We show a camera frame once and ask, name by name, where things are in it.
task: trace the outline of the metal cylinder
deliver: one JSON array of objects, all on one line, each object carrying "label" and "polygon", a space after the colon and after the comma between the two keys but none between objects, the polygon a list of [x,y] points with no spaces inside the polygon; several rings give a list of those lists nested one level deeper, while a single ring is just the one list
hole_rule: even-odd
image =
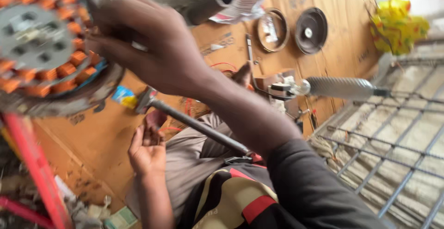
[{"label": "metal cylinder", "polygon": [[355,101],[365,101],[373,95],[376,87],[359,78],[308,77],[310,95],[331,96]]},{"label": "metal cylinder", "polygon": [[198,122],[197,120],[175,110],[172,107],[169,107],[166,105],[163,101],[159,100],[152,100],[150,103],[150,106],[155,107],[162,112],[164,112],[167,115],[172,116],[173,118],[181,121],[184,124],[187,124],[188,126],[192,127],[193,129],[201,132],[204,135],[207,135],[211,139],[213,139],[216,142],[219,142],[221,145],[224,145],[225,147],[228,147],[229,149],[240,152],[243,154],[247,154],[250,152],[248,148],[241,143],[231,139],[230,137],[221,134],[217,132],[216,130],[210,128],[209,126],[203,125],[202,123]]},{"label": "metal cylinder", "polygon": [[233,0],[199,0],[186,11],[186,17],[193,25],[199,25],[227,8]]}]

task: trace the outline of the cardboard wall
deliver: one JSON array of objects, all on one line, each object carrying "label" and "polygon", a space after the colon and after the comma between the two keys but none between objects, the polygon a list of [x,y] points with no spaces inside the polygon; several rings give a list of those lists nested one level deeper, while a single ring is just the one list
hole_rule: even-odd
[{"label": "cardboard wall", "polygon": [[[280,9],[290,25],[291,37],[286,47],[278,53],[265,53],[253,39],[254,74],[259,76],[293,68],[295,77],[336,76],[359,77],[377,62],[377,52],[369,33],[365,6],[371,0],[265,0],[264,8]],[[300,14],[310,7],[324,11],[329,24],[325,47],[315,55],[304,55],[294,41],[294,28]],[[248,59],[246,33],[255,34],[256,21],[236,25],[204,23],[191,31],[204,55],[205,62],[213,65],[230,62],[241,67]],[[221,44],[223,49],[211,51],[211,44]],[[218,65],[217,69],[230,69]],[[127,73],[122,84],[138,94],[145,86],[132,73]],[[185,112],[185,98],[160,94],[159,99]],[[316,109],[321,124],[336,112],[342,100],[329,97],[299,97],[302,110]],[[204,104],[193,101],[193,116],[201,115]],[[69,187],[85,201],[100,204],[108,194],[113,198],[111,208],[123,206],[126,190],[131,184],[133,171],[126,151],[134,129],[143,116],[107,99],[103,110],[91,109],[68,118],[47,118],[34,121],[37,136],[53,167]],[[180,127],[171,118],[164,126]],[[304,135],[313,131],[308,115],[304,116]],[[175,134],[168,131],[168,137]]]}]

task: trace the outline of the red stripe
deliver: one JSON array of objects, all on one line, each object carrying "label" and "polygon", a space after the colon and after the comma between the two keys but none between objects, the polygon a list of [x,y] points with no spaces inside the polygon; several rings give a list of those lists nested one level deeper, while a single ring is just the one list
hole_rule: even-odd
[{"label": "red stripe", "polygon": [[267,207],[274,203],[276,203],[276,201],[268,195],[260,196],[259,198],[249,203],[242,210],[242,214],[244,215],[245,220],[247,220],[248,225],[250,225],[258,215],[260,215],[265,209],[267,209]]},{"label": "red stripe", "polygon": [[234,168],[230,169],[230,174],[231,177],[242,177],[254,181],[252,178],[248,177],[247,175],[244,175],[243,173]]}]

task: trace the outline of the yellow plastic bag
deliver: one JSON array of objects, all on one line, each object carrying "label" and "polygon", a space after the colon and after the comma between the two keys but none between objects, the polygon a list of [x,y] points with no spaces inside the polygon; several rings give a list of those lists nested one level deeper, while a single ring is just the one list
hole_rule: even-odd
[{"label": "yellow plastic bag", "polygon": [[421,16],[410,16],[410,1],[388,0],[378,5],[370,28],[378,50],[394,55],[409,53],[415,40],[425,38],[430,29]]}]

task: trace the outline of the hand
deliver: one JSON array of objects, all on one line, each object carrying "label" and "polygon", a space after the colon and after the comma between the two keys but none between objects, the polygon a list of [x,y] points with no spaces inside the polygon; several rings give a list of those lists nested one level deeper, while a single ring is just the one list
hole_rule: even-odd
[{"label": "hand", "polygon": [[166,154],[165,135],[154,124],[136,128],[128,155],[138,177],[164,177]]},{"label": "hand", "polygon": [[[214,71],[203,61],[182,16],[151,0],[108,0],[94,15],[104,36],[89,43],[157,90],[195,97]],[[135,49],[131,42],[146,46]]]}]

